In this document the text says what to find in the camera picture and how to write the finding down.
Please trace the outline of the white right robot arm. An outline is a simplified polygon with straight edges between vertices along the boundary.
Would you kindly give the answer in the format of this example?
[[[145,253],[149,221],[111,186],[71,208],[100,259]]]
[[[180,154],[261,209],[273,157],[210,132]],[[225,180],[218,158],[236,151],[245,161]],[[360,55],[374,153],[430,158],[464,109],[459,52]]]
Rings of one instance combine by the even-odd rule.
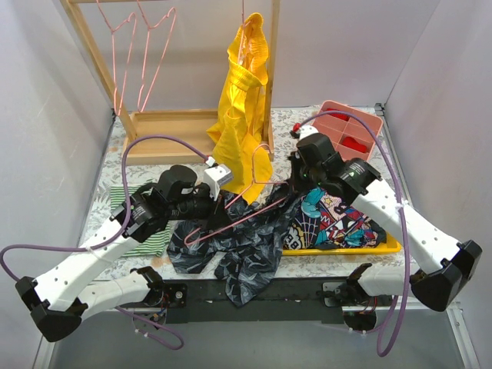
[[[473,276],[482,254],[472,240],[460,242],[431,224],[411,206],[398,203],[395,189],[361,158],[345,161],[328,136],[316,131],[295,133],[296,149],[289,157],[291,179],[298,191],[322,188],[367,215],[400,243],[417,262],[415,272],[356,268],[332,294],[341,301],[368,304],[375,296],[410,290],[433,311],[445,311]]]

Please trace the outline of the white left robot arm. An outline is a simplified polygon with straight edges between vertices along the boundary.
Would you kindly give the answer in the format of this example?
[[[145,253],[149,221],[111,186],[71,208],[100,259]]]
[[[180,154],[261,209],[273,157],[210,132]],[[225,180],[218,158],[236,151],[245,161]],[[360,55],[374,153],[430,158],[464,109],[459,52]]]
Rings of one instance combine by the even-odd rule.
[[[220,228],[229,222],[221,187],[233,174],[225,165],[204,171],[202,182],[184,165],[173,165],[155,183],[143,184],[121,203],[99,230],[77,252],[50,271],[23,277],[15,288],[32,320],[49,342],[70,335],[89,317],[123,304],[153,308],[175,303],[170,288],[151,267],[133,269],[119,279],[95,283],[94,279],[118,258],[169,221],[204,221]]]

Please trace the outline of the dark leaf-print shorts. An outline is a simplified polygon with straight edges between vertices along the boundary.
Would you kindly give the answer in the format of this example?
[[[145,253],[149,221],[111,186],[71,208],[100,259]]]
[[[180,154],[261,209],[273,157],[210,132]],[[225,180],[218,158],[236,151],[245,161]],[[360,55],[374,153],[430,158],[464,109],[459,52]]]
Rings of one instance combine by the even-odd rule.
[[[214,270],[225,281],[225,294],[238,308],[264,291],[273,280],[288,235],[304,194],[294,193],[286,184],[277,184],[262,205],[237,200],[227,213],[233,221],[262,210],[261,214],[215,236],[187,246],[208,233],[197,231],[197,221],[177,223],[167,247],[171,263],[180,274],[199,274],[218,253],[224,256]]]

